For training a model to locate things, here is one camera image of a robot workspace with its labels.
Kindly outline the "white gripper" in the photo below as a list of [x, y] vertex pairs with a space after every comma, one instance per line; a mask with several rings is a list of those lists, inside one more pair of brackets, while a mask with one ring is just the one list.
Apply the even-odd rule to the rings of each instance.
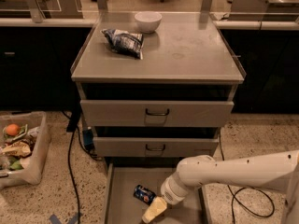
[[156, 197], [142, 216], [145, 223], [150, 223], [167, 209], [167, 204], [176, 205], [182, 202], [190, 190], [180, 180], [178, 173], [171, 174], [161, 186], [162, 197]]

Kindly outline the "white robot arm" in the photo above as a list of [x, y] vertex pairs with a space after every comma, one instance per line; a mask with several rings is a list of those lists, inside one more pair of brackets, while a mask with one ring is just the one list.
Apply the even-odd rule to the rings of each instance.
[[192, 190], [212, 183], [284, 193], [281, 224], [299, 224], [298, 150], [228, 161], [216, 161], [208, 155], [185, 158], [163, 182], [161, 195], [150, 204], [142, 220], [151, 222], [169, 204], [180, 203]]

